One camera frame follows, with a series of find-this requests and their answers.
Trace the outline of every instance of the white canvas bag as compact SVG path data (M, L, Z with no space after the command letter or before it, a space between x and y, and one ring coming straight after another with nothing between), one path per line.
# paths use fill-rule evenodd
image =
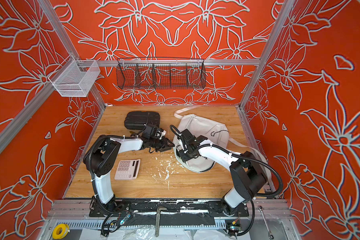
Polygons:
M175 111L174 116L176 118L181 119L180 124L177 127L177 129L180 132L182 132L184 129L188 129L195 137L202 135L210 139L216 145L219 145L220 147L224 147L224 148L227 148L228 141L231 141L233 144L239 147L249 147L239 143L232 137L229 137L228 129L226 128L225 124L221 122L216 122L208 118L202 118L195 114L189 114L184 116L179 115L179 113L183 113L188 110L201 106L202 105L197 105L197 106L182 108L180 110ZM173 147L173 151L175 152L176 159L179 161L179 163L181 163L184 167L191 170L192 172L197 172L197 173L206 172L214 166L215 164L214 161L202 156L183 162L176 155L176 147L179 145L177 136L173 138L172 142L175 145ZM257 153L257 155L260 156L260 159L263 162L267 163L265 157L257 149L252 147L249 148L252 149L255 153ZM268 176L268 179L270 179L271 172L268 169L266 169L266 175Z

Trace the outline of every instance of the white wire basket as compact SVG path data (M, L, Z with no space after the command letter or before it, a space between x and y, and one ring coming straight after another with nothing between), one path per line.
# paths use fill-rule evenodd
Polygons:
M62 73L51 80L52 85L62 97L86 97L100 74L96 60L89 68L78 67L70 60L63 66Z

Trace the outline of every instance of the bag strap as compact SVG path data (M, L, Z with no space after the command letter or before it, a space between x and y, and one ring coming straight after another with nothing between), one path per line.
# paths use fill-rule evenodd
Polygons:
M192 106L192 107L187 107L187 108L182 108L180 110L175 111L175 113L173 114L176 118L178 119L182 119L183 116L179 115L179 113L183 113L186 112L188 110L194 109L194 108L198 108L201 107L202 105L196 105L196 106Z
M239 146L239 147L249 147L250 149L252 149L253 151L255 151L255 152L260 156L260 159L261 159L263 162L267 163L267 160L266 160L266 158L264 157L264 155L263 155L259 150L257 150L256 148L250 147L250 146L245 146L245 145L239 143L238 141L236 141L235 139L233 139L232 137L229 137L228 140L229 140L230 142L232 142L233 144L235 144L236 146Z

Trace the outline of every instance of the wall panel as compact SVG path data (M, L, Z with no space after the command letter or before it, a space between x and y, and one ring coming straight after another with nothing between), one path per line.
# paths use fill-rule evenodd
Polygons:
M360 1L298 0L245 113L303 239L360 239Z
M56 91L0 155L0 239L36 239L61 199L101 110Z
M0 0L0 132L67 56L37 1Z
M155 56L203 59L259 58L282 1L78 1L52 0L60 21L82 59L152 59ZM141 90L147 101L124 98L115 87L114 68L102 70L97 88L106 103L237 104L254 67L210 68L205 91L219 92L204 101L203 93Z

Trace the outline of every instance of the black wire basket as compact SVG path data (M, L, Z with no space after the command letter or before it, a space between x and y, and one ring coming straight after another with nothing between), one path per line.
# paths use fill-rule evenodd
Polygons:
M206 85L203 59L120 58L117 86L121 89L203 89Z

